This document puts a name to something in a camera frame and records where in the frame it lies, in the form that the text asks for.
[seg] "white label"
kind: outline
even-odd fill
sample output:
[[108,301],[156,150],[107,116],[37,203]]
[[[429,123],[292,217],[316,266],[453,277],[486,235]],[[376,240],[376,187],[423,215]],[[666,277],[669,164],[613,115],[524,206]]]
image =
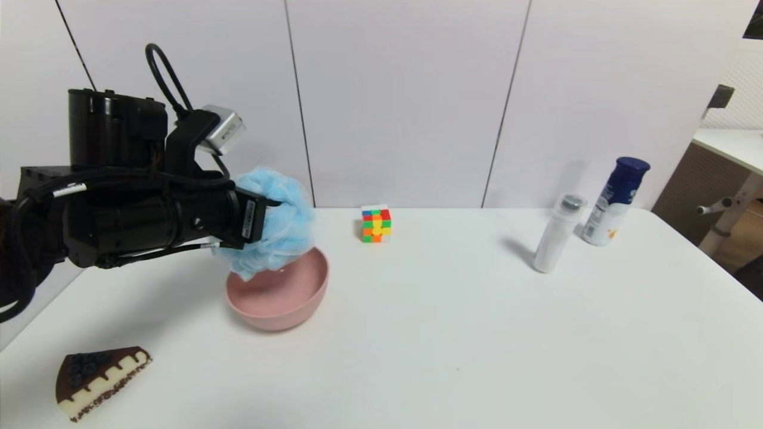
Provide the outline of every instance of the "white label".
[[616,202],[602,208],[598,203],[591,212],[591,217],[585,225],[583,238],[596,246],[604,246],[612,241],[617,234],[617,228],[625,218],[630,205]]
[[252,223],[254,222],[254,208],[256,203],[252,200],[246,202],[246,212],[243,215],[243,229],[241,235],[246,238],[252,237]]

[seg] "bottle label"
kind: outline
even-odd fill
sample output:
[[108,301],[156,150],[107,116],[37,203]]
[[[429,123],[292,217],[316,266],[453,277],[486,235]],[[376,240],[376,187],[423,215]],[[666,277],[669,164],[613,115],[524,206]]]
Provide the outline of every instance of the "bottle label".
[[591,244],[603,246],[608,244],[617,234],[617,228],[625,218],[637,189],[613,186],[607,183],[601,196],[596,201],[591,216],[583,230],[583,238]]

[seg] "colorful cube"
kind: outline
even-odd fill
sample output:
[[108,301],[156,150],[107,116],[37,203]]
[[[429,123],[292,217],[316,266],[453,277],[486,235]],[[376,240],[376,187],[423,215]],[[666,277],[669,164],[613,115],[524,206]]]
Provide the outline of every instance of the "colorful cube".
[[363,243],[386,243],[392,235],[392,216],[386,205],[364,205]]

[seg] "table leg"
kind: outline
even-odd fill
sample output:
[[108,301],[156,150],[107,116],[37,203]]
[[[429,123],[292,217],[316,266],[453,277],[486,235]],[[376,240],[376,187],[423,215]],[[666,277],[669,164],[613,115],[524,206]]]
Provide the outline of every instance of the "table leg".
[[745,213],[747,205],[755,198],[761,186],[763,186],[763,176],[757,173],[750,173],[734,197],[734,205],[723,212],[718,222],[713,225],[710,232],[702,239],[700,250],[708,256],[712,256],[718,250],[723,239],[731,234],[731,228],[734,227],[739,218]]

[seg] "cake slice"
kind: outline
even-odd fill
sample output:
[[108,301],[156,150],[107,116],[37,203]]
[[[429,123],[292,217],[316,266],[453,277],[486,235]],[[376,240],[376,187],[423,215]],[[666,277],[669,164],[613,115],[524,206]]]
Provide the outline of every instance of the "cake slice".
[[150,362],[151,356],[140,347],[67,355],[56,380],[58,406],[71,421],[79,421]]

